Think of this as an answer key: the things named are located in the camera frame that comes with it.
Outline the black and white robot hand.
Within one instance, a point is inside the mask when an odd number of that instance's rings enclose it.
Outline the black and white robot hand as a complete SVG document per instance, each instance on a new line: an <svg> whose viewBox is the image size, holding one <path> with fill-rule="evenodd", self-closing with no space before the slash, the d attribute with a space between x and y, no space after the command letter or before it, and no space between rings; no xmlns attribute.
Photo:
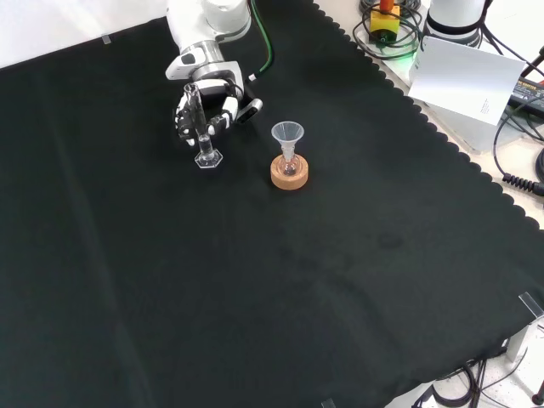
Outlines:
<svg viewBox="0 0 544 408"><path fill-rule="evenodd" d="M202 79L192 82L196 85L201 98L208 96L224 96L224 103L219 114L207 121L206 130L211 130L212 136L221 134L235 122L238 117L239 105L244 96L243 89L230 79ZM181 140L188 145L196 144L196 126L190 119L190 104L187 96L182 96L174 114L174 126Z"/></svg>

